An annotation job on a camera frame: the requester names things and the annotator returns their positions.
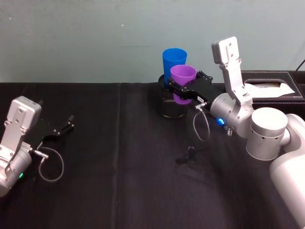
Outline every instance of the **white paper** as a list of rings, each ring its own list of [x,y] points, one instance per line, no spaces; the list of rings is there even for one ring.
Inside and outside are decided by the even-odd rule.
[[[276,98],[284,94],[291,94],[294,91],[285,83],[259,83],[244,84],[246,90],[253,98]]]

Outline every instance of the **table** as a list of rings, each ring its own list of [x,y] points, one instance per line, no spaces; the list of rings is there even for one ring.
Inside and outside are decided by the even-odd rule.
[[[250,157],[245,140],[224,136],[212,118],[210,140],[194,141],[194,111],[159,116],[157,90],[157,83],[0,84],[3,122],[20,95],[44,101],[43,119],[75,115],[75,130],[55,147],[63,178],[45,183],[33,163],[0,199],[2,227],[298,228],[269,177],[270,162]],[[201,149],[196,162],[177,165],[189,145]]]

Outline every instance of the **cable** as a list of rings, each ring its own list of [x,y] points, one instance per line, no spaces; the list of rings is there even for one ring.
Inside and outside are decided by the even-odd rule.
[[[196,129],[196,127],[195,127],[195,119],[196,119],[197,115],[198,115],[200,112],[198,112],[198,113],[195,114],[195,116],[194,116],[194,119],[193,119],[193,127],[194,127],[194,131],[195,131],[197,137],[199,138],[199,140],[202,141],[202,142],[204,142],[204,141],[208,140],[209,137],[210,137],[210,126],[209,126],[209,122],[208,122],[208,120],[207,120],[207,118],[206,118],[206,115],[205,115],[204,111],[203,111],[201,108],[198,108],[198,110],[201,111],[201,113],[203,114],[204,119],[205,119],[205,121],[206,121],[206,126],[207,126],[207,128],[208,128],[208,136],[207,136],[207,138],[206,138],[206,139],[200,138],[200,136],[199,136],[199,134],[198,134],[198,132],[197,132],[197,129]]]
[[[297,70],[299,70],[300,67],[302,67],[302,65],[305,63],[305,60],[303,60],[303,62],[297,67],[297,69],[295,70],[297,72]]]
[[[40,147],[40,149],[48,149],[48,150],[53,151],[54,153],[56,153],[56,154],[59,156],[59,158],[60,158],[60,160],[61,160],[61,164],[62,164],[62,169],[61,169],[61,174],[60,174],[60,176],[59,176],[58,178],[56,178],[56,179],[50,180],[50,179],[45,178],[45,177],[42,175],[42,173],[41,173],[41,166],[42,166],[43,163],[41,163],[41,164],[39,165],[39,167],[38,167],[38,172],[39,172],[40,177],[41,177],[43,180],[47,181],[47,182],[56,182],[56,181],[58,181],[58,180],[62,177],[63,172],[64,172],[64,162],[63,162],[63,159],[62,159],[60,153],[58,153],[55,149],[48,148],[48,147]]]

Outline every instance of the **black wire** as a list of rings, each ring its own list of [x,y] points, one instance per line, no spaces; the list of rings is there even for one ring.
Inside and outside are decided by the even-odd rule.
[[[305,60],[302,61],[302,63],[298,66],[298,68],[295,70],[297,72],[297,70],[299,70],[300,67],[302,67],[302,65],[305,63]]]

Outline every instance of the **tissue box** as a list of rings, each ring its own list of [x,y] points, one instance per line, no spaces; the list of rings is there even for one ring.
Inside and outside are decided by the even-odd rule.
[[[244,83],[285,83],[294,93],[285,94],[275,98],[253,98],[254,109],[260,107],[273,107],[285,114],[296,114],[305,119],[304,93],[293,78],[294,72],[287,71],[242,71]]]

